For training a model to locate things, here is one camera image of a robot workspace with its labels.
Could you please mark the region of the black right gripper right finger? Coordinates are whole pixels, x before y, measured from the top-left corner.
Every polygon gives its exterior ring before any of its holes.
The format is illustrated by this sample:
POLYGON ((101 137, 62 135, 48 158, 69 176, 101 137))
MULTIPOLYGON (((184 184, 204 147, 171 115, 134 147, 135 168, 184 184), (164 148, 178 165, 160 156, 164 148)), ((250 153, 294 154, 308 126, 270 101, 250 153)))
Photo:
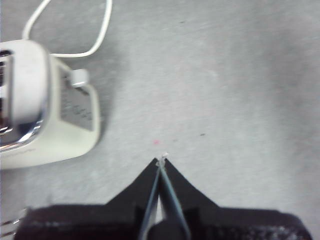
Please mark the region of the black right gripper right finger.
POLYGON ((295 215, 270 209, 229 208, 195 188, 167 159, 156 162, 164 220, 151 240, 311 240, 295 215))

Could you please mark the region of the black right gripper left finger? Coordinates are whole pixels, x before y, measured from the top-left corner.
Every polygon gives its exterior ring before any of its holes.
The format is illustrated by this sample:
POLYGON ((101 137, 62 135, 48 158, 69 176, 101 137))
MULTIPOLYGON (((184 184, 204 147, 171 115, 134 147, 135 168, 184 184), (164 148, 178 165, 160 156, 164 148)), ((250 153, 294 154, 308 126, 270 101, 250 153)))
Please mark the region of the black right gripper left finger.
POLYGON ((154 158, 125 189, 104 204, 55 204, 33 208, 16 240, 135 240, 139 236, 158 166, 154 158))

